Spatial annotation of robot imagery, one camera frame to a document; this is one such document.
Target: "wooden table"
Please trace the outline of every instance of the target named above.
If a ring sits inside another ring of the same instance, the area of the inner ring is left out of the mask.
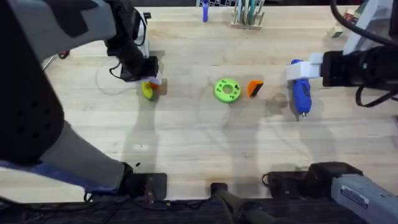
[[[355,88],[324,88],[311,80],[313,106],[296,122],[284,79],[292,59],[339,50],[331,40],[335,24],[329,7],[265,7],[263,29],[230,28],[231,8],[141,8],[150,11],[147,38],[161,61],[167,94],[158,102],[136,85],[112,77],[117,64],[102,42],[72,50],[47,75],[66,119],[85,139],[138,172],[165,172],[169,198],[205,198],[215,181],[229,183],[243,197],[265,197],[261,175],[271,170],[343,161],[362,169],[398,194],[398,104],[357,107]],[[245,88],[264,80],[259,96],[244,94],[233,104],[213,96],[213,84],[234,78]],[[364,101],[381,94],[365,91]],[[1,195],[23,202],[81,200],[79,187],[15,171],[1,170]]]

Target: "pen holder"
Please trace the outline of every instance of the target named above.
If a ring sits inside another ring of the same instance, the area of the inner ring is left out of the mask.
[[[233,12],[232,28],[261,30],[265,12],[262,11],[264,0],[259,3],[256,11],[256,0],[237,0]]]

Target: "label sticker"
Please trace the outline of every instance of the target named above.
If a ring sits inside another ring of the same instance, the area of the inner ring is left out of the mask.
[[[367,209],[369,206],[369,199],[364,197],[363,195],[357,193],[355,190],[342,185],[340,189],[340,193],[349,199],[353,200],[358,205],[362,206],[363,208]]]

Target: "green donut toy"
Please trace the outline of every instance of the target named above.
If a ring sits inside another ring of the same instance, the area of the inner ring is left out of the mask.
[[[220,79],[214,86],[216,98],[223,103],[235,102],[241,96],[241,92],[239,83],[232,78]]]

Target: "orange block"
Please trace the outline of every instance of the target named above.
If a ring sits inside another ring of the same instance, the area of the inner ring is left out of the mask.
[[[149,82],[149,84],[150,84],[150,87],[151,87],[153,90],[157,90],[157,89],[159,88],[159,85],[156,84],[156,83]]]
[[[254,97],[257,95],[264,82],[261,80],[251,80],[248,84],[248,95]]]

